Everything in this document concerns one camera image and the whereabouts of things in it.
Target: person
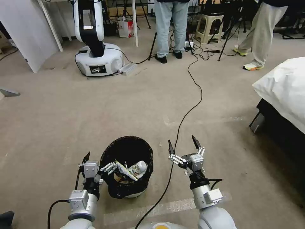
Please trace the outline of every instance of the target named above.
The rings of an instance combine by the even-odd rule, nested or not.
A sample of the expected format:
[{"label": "person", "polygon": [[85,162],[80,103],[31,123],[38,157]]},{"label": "person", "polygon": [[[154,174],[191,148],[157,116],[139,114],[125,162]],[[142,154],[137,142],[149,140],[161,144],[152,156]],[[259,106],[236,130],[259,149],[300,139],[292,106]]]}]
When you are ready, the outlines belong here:
[{"label": "person", "polygon": [[234,47],[234,52],[241,56],[246,56],[250,48],[254,60],[250,64],[243,66],[243,69],[254,71],[262,69],[265,65],[273,39],[275,25],[285,14],[288,5],[293,0],[262,0],[246,39]]},{"label": "person", "polygon": [[186,38],[187,11],[190,0],[157,0],[154,5],[156,15],[156,30],[158,51],[155,58],[161,63],[167,63],[168,33],[171,18],[174,23],[175,48],[177,59],[182,58]]}]

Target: white board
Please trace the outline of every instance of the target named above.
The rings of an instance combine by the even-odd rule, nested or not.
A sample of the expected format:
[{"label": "white board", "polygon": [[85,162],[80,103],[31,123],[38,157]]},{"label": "white board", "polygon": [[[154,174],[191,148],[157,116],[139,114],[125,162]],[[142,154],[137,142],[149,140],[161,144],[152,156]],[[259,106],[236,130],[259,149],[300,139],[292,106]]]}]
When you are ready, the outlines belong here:
[{"label": "white board", "polygon": [[46,18],[37,0],[0,0],[0,21],[33,72],[58,52]]}]

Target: plastic stool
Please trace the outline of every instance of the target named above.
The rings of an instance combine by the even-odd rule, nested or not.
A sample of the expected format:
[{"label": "plastic stool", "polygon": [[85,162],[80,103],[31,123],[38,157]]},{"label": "plastic stool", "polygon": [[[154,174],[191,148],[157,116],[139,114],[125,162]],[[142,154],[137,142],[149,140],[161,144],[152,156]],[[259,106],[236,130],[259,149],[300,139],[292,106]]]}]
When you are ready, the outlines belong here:
[{"label": "plastic stool", "polygon": [[[206,21],[204,33],[199,32],[200,23],[201,23],[202,19],[205,19],[205,21]],[[210,15],[203,14],[201,16],[201,18],[199,19],[198,25],[197,25],[195,37],[200,38],[200,42],[202,45],[206,45],[208,43],[209,39],[213,36],[213,34],[210,34],[213,22],[216,20],[220,20],[220,23],[221,23],[222,19],[223,19],[223,15],[210,16]],[[218,38],[218,42],[220,42],[220,40],[221,40],[222,26],[223,26],[223,23],[220,25],[218,33],[215,34],[215,36],[213,37],[213,38]]]}]

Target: black shoe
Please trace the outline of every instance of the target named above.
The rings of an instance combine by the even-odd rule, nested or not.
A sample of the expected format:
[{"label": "black shoe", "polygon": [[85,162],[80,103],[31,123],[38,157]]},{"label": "black shoe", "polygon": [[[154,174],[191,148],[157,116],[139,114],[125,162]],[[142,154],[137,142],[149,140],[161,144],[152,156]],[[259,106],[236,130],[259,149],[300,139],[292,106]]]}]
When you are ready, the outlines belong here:
[{"label": "black shoe", "polygon": [[182,52],[173,52],[173,54],[177,59],[182,59]]},{"label": "black shoe", "polygon": [[167,59],[166,56],[158,58],[157,54],[155,55],[156,60],[160,61],[160,63],[166,64],[167,63]]}]

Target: red and white bag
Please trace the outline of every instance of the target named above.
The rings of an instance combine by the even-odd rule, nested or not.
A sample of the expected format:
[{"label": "red and white bag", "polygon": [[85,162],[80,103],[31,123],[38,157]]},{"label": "red and white bag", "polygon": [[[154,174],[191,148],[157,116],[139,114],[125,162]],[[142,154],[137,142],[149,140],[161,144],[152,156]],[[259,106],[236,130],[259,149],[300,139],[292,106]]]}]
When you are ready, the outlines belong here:
[{"label": "red and white bag", "polygon": [[121,17],[118,23],[120,37],[130,38],[133,36],[133,21],[131,19]]}]

